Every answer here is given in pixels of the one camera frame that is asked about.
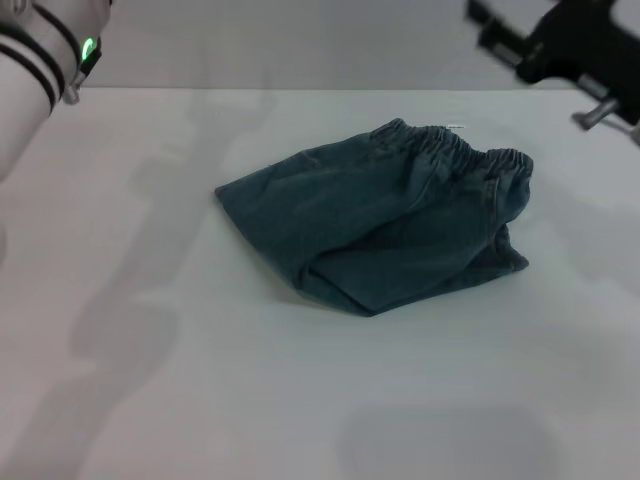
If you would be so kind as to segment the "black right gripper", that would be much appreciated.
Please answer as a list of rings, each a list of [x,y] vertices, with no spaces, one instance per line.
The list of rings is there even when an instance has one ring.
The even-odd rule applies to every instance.
[[[468,0],[466,18],[480,28],[478,46],[527,84],[588,76],[615,99],[617,115],[639,123],[639,38],[612,18],[612,1],[560,1],[528,33],[486,1]]]

